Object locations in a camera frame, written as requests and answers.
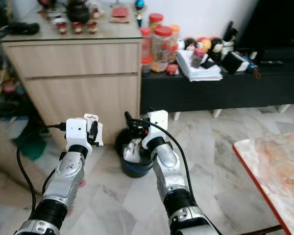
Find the black cable cord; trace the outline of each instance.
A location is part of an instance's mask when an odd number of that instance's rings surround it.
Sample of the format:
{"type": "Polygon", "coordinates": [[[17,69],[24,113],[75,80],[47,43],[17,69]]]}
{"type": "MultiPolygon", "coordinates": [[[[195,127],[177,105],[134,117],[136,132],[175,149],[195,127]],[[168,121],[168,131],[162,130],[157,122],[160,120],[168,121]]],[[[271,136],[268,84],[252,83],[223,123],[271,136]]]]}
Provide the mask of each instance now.
{"type": "Polygon", "coordinates": [[[20,168],[20,171],[22,173],[22,175],[24,176],[24,178],[26,179],[26,182],[29,186],[29,190],[30,190],[30,194],[31,194],[31,200],[32,200],[32,204],[31,204],[31,214],[34,213],[35,211],[35,207],[36,207],[36,194],[35,194],[35,189],[34,189],[34,186],[32,184],[32,182],[30,181],[30,178],[28,177],[28,175],[26,174],[25,170],[24,170],[24,167],[22,165],[22,161],[21,161],[21,156],[20,156],[20,151],[21,151],[21,146],[23,144],[23,142],[30,136],[32,136],[33,134],[39,132],[39,131],[42,131],[42,130],[46,130],[48,128],[52,128],[52,127],[57,127],[57,125],[51,125],[51,126],[44,126],[44,127],[41,127],[41,128],[38,128],[32,132],[30,132],[29,134],[27,134],[23,139],[22,141],[20,142],[17,150],[16,150],[16,159],[17,159],[17,162],[18,162],[18,165],[19,165],[19,168],[20,168]]]}
{"type": "Polygon", "coordinates": [[[52,172],[50,173],[50,175],[46,178],[44,185],[43,185],[43,189],[42,189],[42,194],[44,195],[45,191],[46,191],[46,186],[47,183],[49,181],[49,179],[52,177],[52,175],[55,173],[55,169],[52,170],[52,172]]]}
{"type": "Polygon", "coordinates": [[[167,136],[170,137],[170,139],[176,144],[176,146],[178,147],[178,149],[180,150],[181,152],[181,155],[182,155],[182,158],[183,158],[183,162],[184,162],[184,166],[185,166],[185,171],[186,171],[186,178],[187,178],[187,183],[188,183],[188,188],[190,190],[190,194],[191,194],[191,197],[194,201],[195,200],[195,197],[194,197],[194,194],[193,194],[193,188],[192,188],[192,183],[191,183],[191,178],[190,178],[190,172],[188,170],[188,166],[187,166],[187,161],[186,161],[186,158],[185,158],[185,154],[184,154],[184,151],[182,149],[182,147],[180,146],[180,144],[177,142],[177,140],[168,132],[166,131],[165,129],[163,129],[162,127],[150,122],[150,121],[145,121],[145,120],[140,120],[140,119],[128,119],[127,121],[131,121],[131,122],[135,122],[137,124],[147,124],[147,125],[150,125],[150,126],[154,126],[156,128],[158,128],[159,130],[161,130],[162,132],[164,132],[167,136]]]}

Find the marble table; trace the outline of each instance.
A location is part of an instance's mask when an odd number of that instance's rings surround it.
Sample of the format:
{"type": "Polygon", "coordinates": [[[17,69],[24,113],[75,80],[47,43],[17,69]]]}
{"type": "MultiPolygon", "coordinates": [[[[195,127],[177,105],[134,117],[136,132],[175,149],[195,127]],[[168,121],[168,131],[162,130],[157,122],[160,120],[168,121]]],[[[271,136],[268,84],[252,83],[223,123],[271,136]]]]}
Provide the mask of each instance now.
{"type": "Polygon", "coordinates": [[[288,235],[294,235],[294,133],[242,140],[233,148],[288,235]]]}

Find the black trash bin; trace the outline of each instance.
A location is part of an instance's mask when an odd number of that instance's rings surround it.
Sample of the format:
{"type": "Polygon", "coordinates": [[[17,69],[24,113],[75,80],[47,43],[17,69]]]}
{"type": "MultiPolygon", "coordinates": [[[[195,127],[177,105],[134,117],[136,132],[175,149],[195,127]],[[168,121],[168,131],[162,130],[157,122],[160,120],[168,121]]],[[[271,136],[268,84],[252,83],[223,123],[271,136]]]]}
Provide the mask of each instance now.
{"type": "Polygon", "coordinates": [[[140,178],[146,175],[152,169],[152,160],[148,150],[142,149],[141,155],[143,161],[141,163],[131,163],[123,158],[123,149],[126,144],[131,142],[131,136],[127,129],[122,130],[116,139],[116,151],[120,157],[121,169],[127,176],[131,178],[140,178]]]}

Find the white wall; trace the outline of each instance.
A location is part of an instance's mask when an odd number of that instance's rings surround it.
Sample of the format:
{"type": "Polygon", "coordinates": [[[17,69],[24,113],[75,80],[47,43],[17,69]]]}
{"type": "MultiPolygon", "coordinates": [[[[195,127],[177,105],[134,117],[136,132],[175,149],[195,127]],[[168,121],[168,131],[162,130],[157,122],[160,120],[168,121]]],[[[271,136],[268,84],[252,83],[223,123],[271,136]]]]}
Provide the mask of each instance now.
{"type": "MultiPolygon", "coordinates": [[[[145,0],[147,9],[143,16],[143,26],[148,25],[149,13],[164,15],[164,25],[178,24],[181,38],[222,37],[227,24],[234,22],[240,32],[248,21],[258,0],[145,0]]],[[[135,0],[120,0],[120,3],[135,0]]],[[[37,4],[36,0],[14,0],[19,17],[25,16],[37,4]]]]}

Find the tile floor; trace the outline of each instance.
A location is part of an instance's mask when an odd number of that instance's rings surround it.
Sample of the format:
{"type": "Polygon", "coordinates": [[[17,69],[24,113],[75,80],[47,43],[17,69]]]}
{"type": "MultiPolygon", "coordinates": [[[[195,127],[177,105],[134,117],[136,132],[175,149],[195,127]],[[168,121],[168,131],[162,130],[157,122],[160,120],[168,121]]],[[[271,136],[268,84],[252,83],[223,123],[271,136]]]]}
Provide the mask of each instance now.
{"type": "MultiPolygon", "coordinates": [[[[169,131],[183,147],[198,205],[224,235],[277,225],[273,213],[232,150],[235,141],[294,131],[294,105],[227,109],[218,119],[209,111],[183,112],[169,131]]],[[[50,172],[60,153],[51,140],[37,164],[50,172]]],[[[112,146],[95,148],[86,160],[86,186],[61,229],[66,235],[170,234],[168,218],[151,171],[131,179],[120,169],[112,146]]],[[[11,235],[29,210],[0,206],[0,235],[11,235]]]]}

